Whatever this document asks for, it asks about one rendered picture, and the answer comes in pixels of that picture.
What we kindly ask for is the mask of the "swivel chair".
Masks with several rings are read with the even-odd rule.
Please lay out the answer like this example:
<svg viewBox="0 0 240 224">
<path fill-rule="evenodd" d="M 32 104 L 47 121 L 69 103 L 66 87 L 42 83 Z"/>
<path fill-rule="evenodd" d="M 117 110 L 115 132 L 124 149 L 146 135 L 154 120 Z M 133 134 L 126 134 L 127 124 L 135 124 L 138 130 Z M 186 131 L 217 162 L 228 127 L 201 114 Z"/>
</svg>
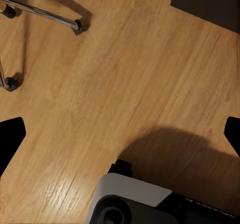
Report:
<svg viewBox="0 0 240 224">
<path fill-rule="evenodd" d="M 57 15 L 51 14 L 49 12 L 45 12 L 41 9 L 36 9 L 28 4 L 24 4 L 16 0 L 0 0 L 0 14 L 9 18 L 10 20 L 15 18 L 16 16 L 15 10 L 13 10 L 10 7 L 10 5 L 12 7 L 17 7 L 19 9 L 22 9 L 28 13 L 33 13 L 43 18 L 53 20 L 59 24 L 70 26 L 75 36 L 78 36 L 81 33 L 85 32 L 85 29 L 82 23 L 78 19 L 71 21 L 71 20 L 59 17 Z M 4 88 L 8 92 L 13 92 L 17 86 L 18 86 L 18 83 L 13 78 L 7 77 L 6 79 L 4 79 L 3 70 L 0 64 L 0 87 Z"/>
</svg>

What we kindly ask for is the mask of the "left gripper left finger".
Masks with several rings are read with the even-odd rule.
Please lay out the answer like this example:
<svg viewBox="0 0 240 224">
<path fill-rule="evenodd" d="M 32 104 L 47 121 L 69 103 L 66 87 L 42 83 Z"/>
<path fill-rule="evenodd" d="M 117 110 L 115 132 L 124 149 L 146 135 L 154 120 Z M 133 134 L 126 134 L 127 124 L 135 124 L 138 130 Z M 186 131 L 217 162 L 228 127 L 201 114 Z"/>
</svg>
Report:
<svg viewBox="0 0 240 224">
<path fill-rule="evenodd" d="M 0 176 L 26 136 L 21 117 L 0 122 Z"/>
</svg>

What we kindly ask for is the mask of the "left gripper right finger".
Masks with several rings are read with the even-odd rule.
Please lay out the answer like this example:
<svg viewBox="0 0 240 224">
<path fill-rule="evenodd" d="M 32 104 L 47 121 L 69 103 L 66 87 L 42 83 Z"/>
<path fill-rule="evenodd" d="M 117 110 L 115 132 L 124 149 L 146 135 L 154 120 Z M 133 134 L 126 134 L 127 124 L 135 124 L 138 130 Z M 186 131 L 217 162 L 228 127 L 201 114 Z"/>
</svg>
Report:
<svg viewBox="0 0 240 224">
<path fill-rule="evenodd" d="M 227 119 L 224 135 L 231 143 L 235 151 L 240 157 L 240 119 L 235 117 L 229 117 Z"/>
</svg>

